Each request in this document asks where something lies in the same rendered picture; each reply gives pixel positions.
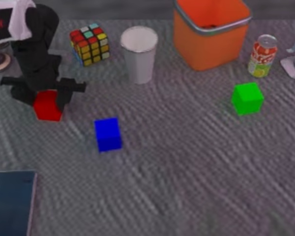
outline gray table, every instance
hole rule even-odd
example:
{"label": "gray table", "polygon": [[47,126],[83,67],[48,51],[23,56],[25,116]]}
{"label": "gray table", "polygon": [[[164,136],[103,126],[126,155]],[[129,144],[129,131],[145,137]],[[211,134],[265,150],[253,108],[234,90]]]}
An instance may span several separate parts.
{"label": "gray table", "polygon": [[[99,21],[112,57],[81,68],[68,35],[90,23],[61,21],[52,45],[65,56],[61,76],[89,82],[63,122],[38,122],[0,88],[0,170],[40,174],[32,236],[295,235],[295,80],[279,65],[295,21],[252,22],[239,59],[206,72],[177,54],[170,21]],[[155,78],[141,86],[128,82],[118,46],[133,25],[160,35]],[[262,33],[278,38],[279,53],[256,80],[246,64]],[[16,62],[5,73],[19,74]],[[265,102],[238,117],[231,93],[250,81]],[[93,120],[113,116],[124,148],[98,154]]]}

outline can label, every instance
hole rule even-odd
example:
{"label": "can label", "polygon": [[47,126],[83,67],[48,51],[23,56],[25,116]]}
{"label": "can label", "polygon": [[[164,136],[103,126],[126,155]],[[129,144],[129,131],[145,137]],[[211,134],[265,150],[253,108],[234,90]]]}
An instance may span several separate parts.
{"label": "can label", "polygon": [[254,47],[248,64],[248,71],[257,78],[267,76],[277,52],[277,47],[264,48],[259,42]]}

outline colorful puzzle cube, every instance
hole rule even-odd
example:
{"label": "colorful puzzle cube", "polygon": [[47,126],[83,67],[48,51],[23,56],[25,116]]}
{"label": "colorful puzzle cube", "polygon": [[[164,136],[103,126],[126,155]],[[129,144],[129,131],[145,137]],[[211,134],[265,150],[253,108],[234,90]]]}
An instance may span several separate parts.
{"label": "colorful puzzle cube", "polygon": [[82,66],[88,66],[110,56],[108,37],[98,24],[70,33],[73,53]]}
{"label": "colorful puzzle cube", "polygon": [[238,115],[259,112],[264,97],[257,83],[236,85],[232,95],[232,104]]}
{"label": "colorful puzzle cube", "polygon": [[38,120],[61,120],[62,111],[58,109],[56,99],[57,91],[47,90],[37,94],[33,107]]}
{"label": "colorful puzzle cube", "polygon": [[99,152],[121,149],[122,141],[117,118],[94,121]]}

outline can lid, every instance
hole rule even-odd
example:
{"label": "can lid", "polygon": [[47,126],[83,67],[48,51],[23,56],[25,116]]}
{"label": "can lid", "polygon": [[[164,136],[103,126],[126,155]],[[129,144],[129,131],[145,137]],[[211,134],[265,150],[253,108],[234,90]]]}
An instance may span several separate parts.
{"label": "can lid", "polygon": [[277,39],[270,34],[263,34],[263,35],[259,36],[258,42],[264,48],[274,48],[274,47],[276,47]]}

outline white object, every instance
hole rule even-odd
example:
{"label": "white object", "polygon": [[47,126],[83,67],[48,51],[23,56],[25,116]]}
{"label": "white object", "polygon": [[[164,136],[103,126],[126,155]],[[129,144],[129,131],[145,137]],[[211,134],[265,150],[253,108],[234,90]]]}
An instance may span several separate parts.
{"label": "white object", "polygon": [[286,73],[291,78],[295,79],[295,56],[282,59],[281,65],[283,66]]}
{"label": "white object", "polygon": [[148,27],[134,26],[122,33],[120,44],[132,82],[145,84],[152,79],[157,43],[157,33]]}
{"label": "white object", "polygon": [[13,8],[8,28],[11,37],[0,40],[0,43],[31,38],[32,34],[25,19],[29,7],[36,7],[32,0],[0,0],[0,9]]}

